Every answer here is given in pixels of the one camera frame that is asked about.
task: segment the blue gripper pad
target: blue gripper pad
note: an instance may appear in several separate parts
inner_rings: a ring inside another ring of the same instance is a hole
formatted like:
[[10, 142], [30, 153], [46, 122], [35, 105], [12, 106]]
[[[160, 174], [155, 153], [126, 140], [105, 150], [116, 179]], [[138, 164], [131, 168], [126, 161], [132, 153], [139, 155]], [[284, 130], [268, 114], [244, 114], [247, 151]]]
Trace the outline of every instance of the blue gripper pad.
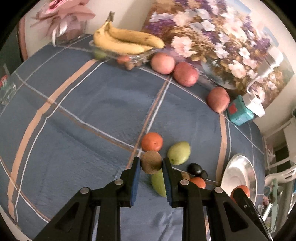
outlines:
[[172, 186], [170, 184], [170, 179], [168, 177], [168, 170], [167, 167], [165, 165], [165, 160], [163, 160], [163, 180], [165, 182], [165, 192], [167, 195], [167, 200], [170, 206], [172, 206]]
[[135, 175], [133, 177], [133, 184], [131, 187], [131, 206], [133, 206], [133, 204], [136, 201], [136, 197], [137, 197], [137, 191], [138, 191], [138, 185], [139, 185], [139, 179], [140, 179], [140, 172], [141, 172], [141, 166], [140, 166], [140, 159], [138, 158], [137, 162], [137, 166], [136, 166], [136, 171], [135, 171]]

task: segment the teal container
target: teal container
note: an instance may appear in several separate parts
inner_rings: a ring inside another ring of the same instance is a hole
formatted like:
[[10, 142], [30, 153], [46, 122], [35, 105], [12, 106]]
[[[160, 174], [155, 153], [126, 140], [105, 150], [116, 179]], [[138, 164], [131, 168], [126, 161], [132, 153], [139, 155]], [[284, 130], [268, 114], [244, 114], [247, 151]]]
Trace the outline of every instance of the teal container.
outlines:
[[238, 126], [254, 118], [254, 113], [246, 107], [241, 95], [230, 103], [227, 115], [229, 120]]

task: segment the silver plate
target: silver plate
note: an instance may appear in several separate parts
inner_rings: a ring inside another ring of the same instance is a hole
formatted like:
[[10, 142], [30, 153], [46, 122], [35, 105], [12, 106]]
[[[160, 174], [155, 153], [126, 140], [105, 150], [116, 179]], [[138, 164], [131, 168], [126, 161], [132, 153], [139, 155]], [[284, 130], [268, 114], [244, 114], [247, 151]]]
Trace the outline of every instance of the silver plate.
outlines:
[[250, 190], [250, 200], [255, 204], [257, 196], [257, 178], [253, 165], [242, 154], [234, 155], [223, 174], [221, 188], [230, 196], [232, 190], [245, 185]]

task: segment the floral painting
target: floral painting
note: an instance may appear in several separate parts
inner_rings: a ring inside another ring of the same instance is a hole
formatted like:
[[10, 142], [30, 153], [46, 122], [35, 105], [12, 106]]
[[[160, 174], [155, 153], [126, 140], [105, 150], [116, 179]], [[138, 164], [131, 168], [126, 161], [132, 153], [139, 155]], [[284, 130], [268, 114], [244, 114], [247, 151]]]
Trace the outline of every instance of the floral painting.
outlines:
[[[246, 93], [270, 47], [278, 42], [267, 27], [256, 26], [239, 0], [158, 0], [143, 31], [164, 40], [174, 57], [200, 66], [233, 96]], [[294, 72], [287, 58], [251, 88], [266, 108]]]

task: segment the banana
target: banana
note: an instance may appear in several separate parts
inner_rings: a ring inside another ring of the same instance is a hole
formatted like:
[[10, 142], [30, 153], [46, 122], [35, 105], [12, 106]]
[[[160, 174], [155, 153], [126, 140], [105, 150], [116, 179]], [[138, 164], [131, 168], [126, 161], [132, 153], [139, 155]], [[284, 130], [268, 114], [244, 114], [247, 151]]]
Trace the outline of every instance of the banana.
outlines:
[[141, 54], [147, 50], [150, 50], [151, 46], [143, 46], [134, 43], [125, 43], [109, 35], [106, 27], [109, 21], [106, 21], [102, 27], [100, 27], [94, 33], [94, 43], [96, 46], [103, 49], [107, 49], [119, 54]]
[[109, 34], [122, 41], [128, 41], [132, 43], [138, 43], [141, 45], [148, 45], [153, 46], [156, 48], [163, 48], [165, 46], [164, 42], [159, 38], [152, 34], [143, 33], [134, 30], [127, 30], [127, 29], [119, 29], [115, 28], [111, 22], [108, 23], [109, 25]]

